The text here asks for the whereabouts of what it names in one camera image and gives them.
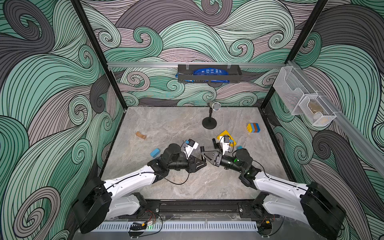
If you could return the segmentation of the short black lipstick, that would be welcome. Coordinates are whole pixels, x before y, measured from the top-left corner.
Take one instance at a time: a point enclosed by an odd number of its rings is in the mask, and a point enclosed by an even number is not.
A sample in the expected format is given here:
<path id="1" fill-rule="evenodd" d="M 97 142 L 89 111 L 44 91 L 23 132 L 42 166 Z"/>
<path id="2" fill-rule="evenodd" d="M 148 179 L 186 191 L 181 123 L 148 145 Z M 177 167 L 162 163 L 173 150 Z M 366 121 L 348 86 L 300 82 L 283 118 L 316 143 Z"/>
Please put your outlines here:
<path id="1" fill-rule="evenodd" d="M 218 149 L 219 147 L 218 147 L 218 145 L 217 145 L 216 139 L 213 138 L 212 141 L 213 141 L 214 148 L 215 148 L 215 149 Z"/>

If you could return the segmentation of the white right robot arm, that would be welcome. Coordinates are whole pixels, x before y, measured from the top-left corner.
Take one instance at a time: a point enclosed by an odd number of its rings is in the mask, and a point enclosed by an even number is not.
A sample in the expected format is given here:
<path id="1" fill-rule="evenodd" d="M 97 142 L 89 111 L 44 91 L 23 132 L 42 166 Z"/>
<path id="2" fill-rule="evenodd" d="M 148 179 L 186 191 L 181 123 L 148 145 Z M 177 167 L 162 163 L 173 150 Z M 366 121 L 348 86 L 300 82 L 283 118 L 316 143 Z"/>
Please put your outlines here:
<path id="1" fill-rule="evenodd" d="M 267 174 L 264 168 L 253 166 L 254 160 L 246 149 L 227 156 L 201 147 L 201 156 L 213 166 L 238 172 L 243 185 L 259 190 L 254 202 L 264 216 L 280 215 L 300 221 L 328 240 L 337 239 L 345 228 L 345 209 L 321 184 L 299 184 Z"/>

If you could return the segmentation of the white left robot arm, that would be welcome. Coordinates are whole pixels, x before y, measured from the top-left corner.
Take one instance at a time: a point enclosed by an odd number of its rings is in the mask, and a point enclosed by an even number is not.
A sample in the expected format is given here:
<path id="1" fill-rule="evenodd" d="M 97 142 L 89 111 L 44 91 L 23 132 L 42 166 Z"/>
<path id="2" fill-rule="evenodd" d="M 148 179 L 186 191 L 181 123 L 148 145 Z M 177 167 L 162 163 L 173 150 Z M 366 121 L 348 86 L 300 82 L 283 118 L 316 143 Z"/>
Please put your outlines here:
<path id="1" fill-rule="evenodd" d="M 198 146 L 193 140 L 181 146 L 170 144 L 160 156 L 132 173 L 106 181 L 99 177 L 90 180 L 71 205 L 80 232 L 87 234 L 105 220 L 138 213 L 147 202 L 137 190 L 165 180 L 171 170 L 190 174 L 204 168 L 206 162 L 192 155 Z"/>

